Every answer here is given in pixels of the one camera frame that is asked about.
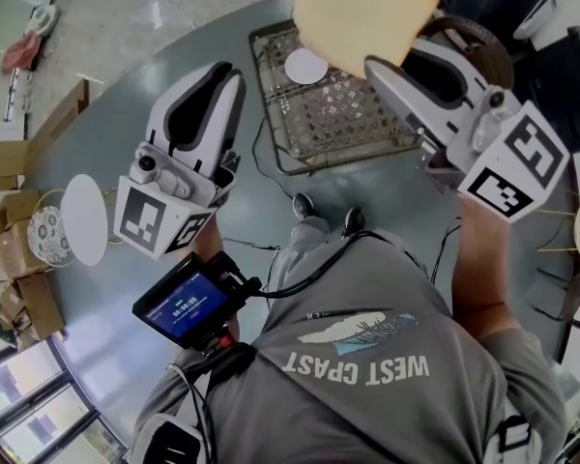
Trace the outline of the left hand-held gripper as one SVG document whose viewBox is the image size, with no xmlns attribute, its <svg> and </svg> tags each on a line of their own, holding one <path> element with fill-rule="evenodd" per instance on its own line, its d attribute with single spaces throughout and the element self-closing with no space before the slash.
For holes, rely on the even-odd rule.
<svg viewBox="0 0 580 464">
<path fill-rule="evenodd" d="M 154 259 L 192 244 L 236 185 L 241 157 L 230 149 L 245 97 L 241 72 L 219 61 L 188 72 L 157 99 L 149 143 L 140 143 L 119 181 L 116 236 Z"/>
</svg>

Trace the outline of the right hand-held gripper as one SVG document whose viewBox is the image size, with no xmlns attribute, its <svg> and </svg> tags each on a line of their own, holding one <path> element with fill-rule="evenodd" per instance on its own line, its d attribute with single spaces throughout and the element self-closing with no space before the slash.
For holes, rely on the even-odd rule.
<svg viewBox="0 0 580 464">
<path fill-rule="evenodd" d="M 462 54 L 429 40 L 415 40 L 400 67 L 370 55 L 364 70 L 400 120 L 445 147 L 424 166 L 438 189 L 456 190 L 508 223 L 548 200 L 569 151 L 532 101 L 487 87 Z"/>
</svg>

